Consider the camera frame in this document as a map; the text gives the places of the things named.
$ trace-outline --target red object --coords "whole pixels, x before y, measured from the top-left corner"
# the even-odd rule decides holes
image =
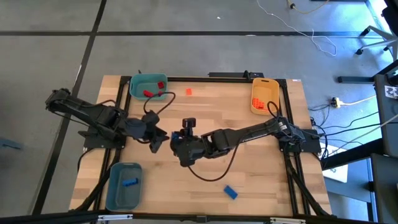
[[[146,97],[152,97],[152,96],[154,96],[154,94],[151,93],[151,92],[148,91],[148,90],[144,90],[144,96],[146,96]]]
[[[255,109],[264,109],[264,102],[260,101],[258,98],[253,98],[252,105]]]
[[[158,82],[158,83],[157,83],[157,86],[158,86],[159,88],[164,88],[164,82]]]
[[[185,94],[186,94],[187,96],[192,95],[192,89],[191,89],[191,88],[187,88],[187,89],[185,90]]]

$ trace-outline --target blue block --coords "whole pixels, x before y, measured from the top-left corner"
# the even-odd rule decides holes
[[[130,185],[138,184],[138,178],[130,179],[130,180],[124,180],[122,181],[123,186],[128,187]]]
[[[226,186],[225,188],[224,188],[224,192],[226,193],[226,194],[228,194],[228,196],[230,196],[233,200],[235,200],[236,199],[236,197],[238,196],[238,193],[236,193],[230,186]]]

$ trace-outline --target white cable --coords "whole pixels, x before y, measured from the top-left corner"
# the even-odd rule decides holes
[[[275,16],[276,18],[278,18],[278,20],[282,21],[287,27],[289,27],[289,28],[293,29],[294,31],[298,32],[299,34],[304,35],[304,36],[308,37],[309,39],[311,39],[311,41],[313,42],[313,44],[315,44],[315,46],[317,47],[318,50],[320,50],[320,51],[322,51],[322,52],[324,52],[324,53],[326,53],[326,54],[329,54],[329,55],[331,55],[332,57],[334,57],[334,56],[337,55],[337,46],[336,46],[335,43],[333,43],[328,37],[326,37],[326,36],[314,36],[314,31],[313,31],[313,29],[312,29],[312,36],[310,37],[310,36],[304,34],[303,32],[298,31],[296,28],[287,25],[287,23],[286,23],[283,19],[281,19],[279,16],[277,16],[277,15],[275,15],[275,14],[273,14],[273,13],[267,12],[267,11],[260,5],[259,0],[257,0],[257,4],[259,5],[259,7],[260,7],[264,12],[266,12],[266,14],[268,14],[268,15],[270,15],[270,16]],[[326,38],[327,40],[329,40],[329,42],[335,47],[335,53],[333,54],[333,53],[330,53],[330,52],[328,52],[328,51],[326,51],[326,50],[323,50],[323,49],[321,48],[321,46],[313,40],[314,37],[324,37],[324,38]]]
[[[355,105],[355,104],[357,104],[357,103],[360,103],[360,102],[364,102],[364,101],[366,101],[366,100],[369,100],[369,99],[371,99],[371,98],[373,98],[373,97],[375,97],[375,95],[370,96],[370,97],[368,97],[368,98],[366,98],[366,99],[363,99],[363,100],[358,100],[357,102],[353,102],[353,103],[344,103],[344,102],[342,101],[342,102],[341,102],[341,105],[351,106],[351,105]]]
[[[338,149],[333,150],[330,154],[333,154],[334,152],[336,152],[337,150],[343,148],[344,146],[348,145],[349,143],[351,143],[351,142],[353,142],[353,141],[355,141],[355,140],[357,140],[357,139],[359,139],[359,138],[361,138],[361,137],[363,137],[363,136],[365,136],[365,135],[367,135],[367,134],[369,134],[369,133],[371,133],[371,132],[373,132],[373,131],[375,131],[375,130],[381,128],[381,127],[383,127],[384,125],[390,123],[393,119],[396,119],[396,118],[398,118],[398,114],[396,114],[395,116],[393,116],[392,118],[390,118],[388,121],[386,121],[386,122],[380,124],[380,125],[377,126],[376,128],[374,128],[374,129],[372,129],[372,130],[366,132],[365,134],[360,135],[359,137],[354,138],[353,140],[347,142],[346,144],[342,145],[342,146],[339,147]]]

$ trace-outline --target office chair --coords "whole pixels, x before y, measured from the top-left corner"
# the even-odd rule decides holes
[[[398,10],[395,7],[386,7],[382,11],[382,16],[385,18],[386,22],[388,23],[390,30],[392,34],[389,34],[387,32],[384,32],[382,30],[379,30],[378,28],[375,28],[373,26],[368,26],[362,33],[361,36],[365,36],[370,32],[370,30],[373,30],[375,33],[379,34],[382,36],[385,41],[374,43],[374,44],[369,44],[366,46],[361,47],[356,51],[357,55],[361,55],[363,53],[363,49],[368,49],[371,47],[379,47],[379,46],[387,46],[384,48],[385,51],[388,50],[388,46],[392,46],[392,58],[393,60],[398,59]]]

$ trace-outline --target yellow plug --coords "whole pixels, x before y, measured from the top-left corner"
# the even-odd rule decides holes
[[[341,108],[343,102],[338,97],[333,97],[330,104],[334,108]]]

